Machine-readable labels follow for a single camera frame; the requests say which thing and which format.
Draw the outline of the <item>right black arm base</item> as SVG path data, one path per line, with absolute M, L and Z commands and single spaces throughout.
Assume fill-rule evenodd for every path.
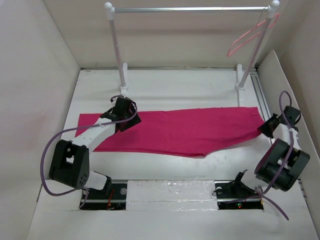
M 211 196 L 217 200 L 218 210 L 263 210 L 259 195 L 242 182 L 247 170 L 239 172 L 234 180 L 217 180 Z

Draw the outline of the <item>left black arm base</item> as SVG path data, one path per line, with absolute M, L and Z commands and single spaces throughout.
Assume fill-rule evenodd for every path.
M 127 180 L 113 180 L 107 177 L 103 190 L 89 189 L 86 198 L 84 192 L 79 203 L 80 209 L 85 211 L 122 211 L 126 210 L 128 192 Z

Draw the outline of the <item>pink trousers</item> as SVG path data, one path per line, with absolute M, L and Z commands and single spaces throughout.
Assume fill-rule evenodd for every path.
M 140 111 L 141 122 L 105 139 L 95 152 L 205 157 L 254 139 L 264 123 L 257 107 Z

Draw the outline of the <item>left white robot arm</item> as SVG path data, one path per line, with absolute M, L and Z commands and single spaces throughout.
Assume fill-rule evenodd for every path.
M 59 140 L 54 149 L 49 178 L 75 190 L 94 190 L 100 198 L 111 194 L 111 178 L 90 170 L 90 154 L 104 140 L 138 123 L 136 103 L 128 97 L 111 98 L 112 108 L 102 113 L 93 125 L 63 130 L 63 133 L 84 130 L 71 140 Z

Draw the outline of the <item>pink plastic hanger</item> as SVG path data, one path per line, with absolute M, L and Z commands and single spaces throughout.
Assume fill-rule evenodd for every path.
M 267 19 L 263 21 L 258 21 L 256 25 L 250 30 L 243 33 L 239 38 L 237 38 L 229 47 L 226 56 L 230 57 L 244 45 L 258 37 L 262 32 L 262 27 L 266 23 Z

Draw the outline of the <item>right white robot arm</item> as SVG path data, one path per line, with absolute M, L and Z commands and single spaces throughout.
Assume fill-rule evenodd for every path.
M 282 115 L 273 114 L 257 129 L 274 139 L 274 143 L 256 166 L 254 174 L 276 190 L 288 191 L 310 160 L 310 155 L 298 144 L 296 124 L 300 118 L 300 110 L 286 106 Z

